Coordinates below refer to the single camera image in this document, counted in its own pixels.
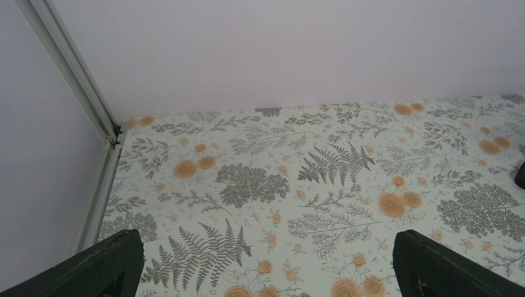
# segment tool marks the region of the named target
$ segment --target black object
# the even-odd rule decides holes
[[[525,296],[522,286],[414,230],[396,236],[394,271],[403,297]]]
[[[137,230],[123,230],[17,286],[0,297],[132,297],[144,250]]]
[[[516,174],[516,177],[514,178],[514,182],[521,189],[525,189],[525,163],[523,163],[521,167],[519,168],[518,173]]]

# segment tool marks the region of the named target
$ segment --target botanical pattern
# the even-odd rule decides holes
[[[518,94],[141,116],[99,239],[141,297],[400,296],[406,229],[525,285],[524,137]]]

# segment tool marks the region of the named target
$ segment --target white door frame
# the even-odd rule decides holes
[[[121,152],[119,126],[107,108],[90,72],[71,42],[54,5],[47,0],[14,0],[33,31],[84,108],[93,125],[106,141],[106,154],[101,156],[97,175],[83,214],[83,228],[72,246],[71,255],[96,243],[111,185]]]

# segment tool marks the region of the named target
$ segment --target light purple wall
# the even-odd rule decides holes
[[[51,0],[133,114],[525,91],[523,0]]]
[[[0,291],[72,255],[103,140],[14,1],[0,1]]]

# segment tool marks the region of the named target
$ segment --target orange flower print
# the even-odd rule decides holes
[[[412,114],[411,108],[405,104],[394,105],[394,111],[396,111],[398,114],[402,116],[410,116]]]
[[[361,268],[365,266],[367,263],[367,260],[365,259],[365,255],[361,252],[358,252],[357,254],[353,255],[354,259],[352,260],[352,264],[355,265],[355,268]]]
[[[467,252],[468,249],[473,249],[474,245],[469,239],[462,239],[463,244],[462,246],[465,246],[465,252]]]
[[[363,288],[367,297],[381,297],[385,292],[383,281],[373,275],[365,279]]]
[[[274,247],[277,245],[277,237],[272,231],[262,231],[264,233],[264,239],[260,240],[262,243],[268,244],[268,252],[273,251]]]
[[[510,147],[511,143],[510,143],[510,140],[508,140],[507,138],[505,137],[496,137],[494,138],[494,142],[499,146],[499,147],[502,147],[504,149],[507,149],[508,147]]]
[[[141,126],[149,126],[153,124],[155,119],[152,116],[145,116],[142,119],[139,120],[139,125]]]
[[[490,241],[484,241],[483,246],[481,246],[482,251],[492,252],[494,251],[494,245]]]
[[[368,198],[359,198],[359,202],[363,205],[370,205],[372,203],[372,200],[370,200],[370,197]]]
[[[205,150],[206,150],[206,144],[199,144],[195,146],[195,152],[197,153],[202,153]]]
[[[491,156],[497,156],[501,152],[500,148],[496,144],[488,140],[481,140],[478,144],[478,147],[483,153]]]
[[[272,264],[268,260],[258,262],[257,271],[259,274],[267,275],[272,272]]]
[[[443,237],[445,236],[443,235],[443,232],[441,232],[440,229],[432,229],[432,239],[439,242]]]
[[[133,130],[136,126],[137,126],[137,120],[136,119],[131,119],[131,121],[129,121],[128,129],[129,130]]]
[[[243,286],[233,286],[224,293],[224,297],[252,297],[251,292]]]
[[[273,209],[270,209],[270,212],[272,213],[272,215],[269,216],[269,217],[266,217],[266,218],[271,218],[271,219],[274,221],[274,227],[277,228],[277,224],[280,223],[280,213],[279,213],[279,210],[277,210],[276,212],[274,212]]]
[[[401,176],[396,176],[392,179],[392,184],[396,186],[396,189],[399,189],[405,185],[405,179]]]
[[[303,190],[297,190],[296,197],[304,201],[306,199],[306,193]]]
[[[303,252],[302,251],[303,247],[301,246],[301,244],[296,244],[293,249],[292,249],[292,252],[295,252],[294,255],[297,255],[297,254],[306,254],[306,252]]]
[[[286,166],[279,167],[279,172],[281,172],[281,174],[284,176],[288,176],[288,169],[286,168]]]
[[[217,160],[215,159],[215,157],[212,157],[212,156],[202,157],[199,160],[199,168],[204,169],[204,170],[210,169],[210,168],[213,168],[213,166],[215,166],[215,163],[217,163]]]
[[[407,127],[405,131],[410,135],[410,137],[414,136],[415,132],[412,128]]]
[[[283,268],[283,271],[286,274],[286,279],[293,283],[302,282],[303,279],[298,276],[299,269],[300,269],[299,267],[291,268],[290,262],[287,259],[286,263],[284,264],[284,268]]]
[[[383,240],[383,242],[381,242],[381,241],[378,240],[377,238],[376,238],[376,240],[377,240],[377,242],[379,243],[378,251],[379,251],[380,249],[388,249],[388,244],[386,244],[386,239]]]
[[[423,199],[418,193],[407,191],[401,197],[401,200],[404,205],[409,207],[419,207],[423,204]]]
[[[274,286],[269,286],[257,292],[255,297],[280,297],[280,293]]]
[[[351,280],[338,280],[332,285],[331,297],[360,297],[359,286]]]
[[[425,178],[418,178],[417,179],[417,184],[421,185],[421,186],[425,186],[425,187],[428,186],[428,182],[427,182],[427,180]]]
[[[173,175],[177,178],[190,178],[197,172],[197,165],[191,160],[184,160],[175,165]]]
[[[421,103],[412,103],[411,106],[412,110],[421,112],[425,110],[425,107]]]
[[[490,134],[490,129],[485,127],[485,126],[483,126],[483,127],[481,127],[481,132],[483,134],[485,134],[485,135],[489,135]]]
[[[164,190],[165,187],[166,185],[163,183],[155,183],[155,191],[157,192]]]
[[[399,218],[405,214],[401,199],[392,193],[382,193],[379,196],[379,208],[391,218]]]

